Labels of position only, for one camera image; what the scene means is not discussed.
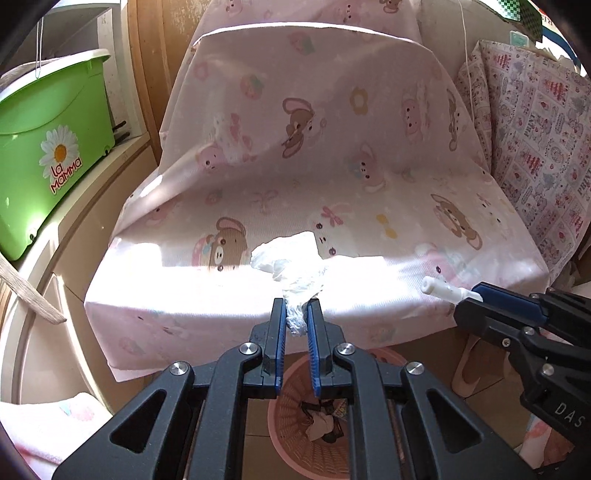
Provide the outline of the white shelf unit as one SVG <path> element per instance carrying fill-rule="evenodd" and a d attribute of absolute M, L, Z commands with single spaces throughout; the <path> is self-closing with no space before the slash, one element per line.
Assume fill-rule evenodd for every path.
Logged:
<path fill-rule="evenodd" d="M 84 298 L 124 202 L 155 168 L 132 72 L 123 1 L 60 1 L 37 23 L 2 80 L 2 89 L 45 63 L 105 49 L 103 78 L 114 147 L 75 183 L 21 257 L 1 259 L 62 321 L 38 315 L 8 286 L 1 289 L 1 398 L 43 403 L 86 392 L 107 409 L 143 386 L 118 382 L 95 338 Z"/>

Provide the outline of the pink wicker trash basket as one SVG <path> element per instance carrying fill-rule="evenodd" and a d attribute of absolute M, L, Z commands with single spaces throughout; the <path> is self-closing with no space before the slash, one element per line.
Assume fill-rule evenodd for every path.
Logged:
<path fill-rule="evenodd" d="M 277 454 L 297 473 L 349 478 L 348 403 L 315 397 L 307 355 L 287 368 L 280 397 L 270 401 L 267 426 Z"/>

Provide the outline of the pink bear print sheet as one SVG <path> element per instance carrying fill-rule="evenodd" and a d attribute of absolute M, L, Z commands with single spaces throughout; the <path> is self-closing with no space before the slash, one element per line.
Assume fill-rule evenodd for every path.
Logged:
<path fill-rule="evenodd" d="M 115 379 L 216 359 L 281 293 L 252 268 L 315 234 L 315 298 L 349 341 L 450 328 L 425 276 L 521 293 L 549 272 L 492 177 L 414 10 L 379 1 L 214 1 L 178 71 L 158 168 L 126 200 L 85 310 Z"/>

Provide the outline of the wooden door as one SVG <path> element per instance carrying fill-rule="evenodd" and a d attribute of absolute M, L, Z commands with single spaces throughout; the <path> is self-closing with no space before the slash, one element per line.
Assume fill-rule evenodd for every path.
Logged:
<path fill-rule="evenodd" d="M 208 0 L 129 0 L 124 19 L 142 118 L 156 159 L 159 129 L 185 51 Z"/>

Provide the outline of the pink slipper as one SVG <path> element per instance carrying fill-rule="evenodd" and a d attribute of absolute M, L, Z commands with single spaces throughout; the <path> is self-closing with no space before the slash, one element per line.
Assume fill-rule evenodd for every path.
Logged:
<path fill-rule="evenodd" d="M 505 351 L 470 334 L 452 379 L 452 390 L 462 398 L 504 378 Z"/>

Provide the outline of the small white plastic tube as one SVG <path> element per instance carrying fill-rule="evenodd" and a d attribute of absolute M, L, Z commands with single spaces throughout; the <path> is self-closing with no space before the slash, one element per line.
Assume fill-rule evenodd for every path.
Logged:
<path fill-rule="evenodd" d="M 467 299 L 483 302 L 483 297 L 479 293 L 463 287 L 455 287 L 439 278 L 431 276 L 425 276 L 422 279 L 421 290 L 426 295 L 439 298 L 454 305 Z"/>

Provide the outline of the white tissue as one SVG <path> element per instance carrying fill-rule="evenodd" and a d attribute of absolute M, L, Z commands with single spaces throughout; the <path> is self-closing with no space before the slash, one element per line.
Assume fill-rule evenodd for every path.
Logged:
<path fill-rule="evenodd" d="M 318 253 L 315 234 L 300 232 L 260 244 L 250 257 L 252 268 L 270 274 L 286 301 L 287 328 L 294 336 L 308 332 L 304 307 L 322 291 L 324 259 Z"/>

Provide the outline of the green plastic storage box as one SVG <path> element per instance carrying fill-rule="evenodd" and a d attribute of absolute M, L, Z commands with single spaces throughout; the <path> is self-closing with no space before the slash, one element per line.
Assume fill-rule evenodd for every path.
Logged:
<path fill-rule="evenodd" d="M 1 252 L 14 261 L 115 144 L 105 49 L 54 59 L 1 91 Z"/>

